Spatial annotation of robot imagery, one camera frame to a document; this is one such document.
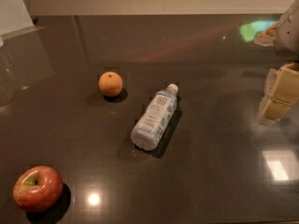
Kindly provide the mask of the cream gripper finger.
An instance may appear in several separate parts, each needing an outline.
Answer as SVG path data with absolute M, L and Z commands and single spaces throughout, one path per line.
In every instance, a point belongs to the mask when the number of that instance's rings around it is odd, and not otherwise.
M 258 108 L 257 121 L 263 126 L 280 121 L 290 110 L 290 106 L 264 96 Z
M 285 63 L 279 69 L 271 68 L 264 93 L 272 100 L 293 105 L 299 99 L 299 63 Z

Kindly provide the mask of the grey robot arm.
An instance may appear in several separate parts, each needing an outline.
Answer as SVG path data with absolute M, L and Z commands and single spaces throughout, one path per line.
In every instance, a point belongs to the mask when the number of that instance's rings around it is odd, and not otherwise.
M 277 22 L 254 38 L 259 46 L 273 46 L 285 63 L 271 68 L 257 120 L 268 126 L 280 121 L 299 100 L 299 0 L 294 0 Z

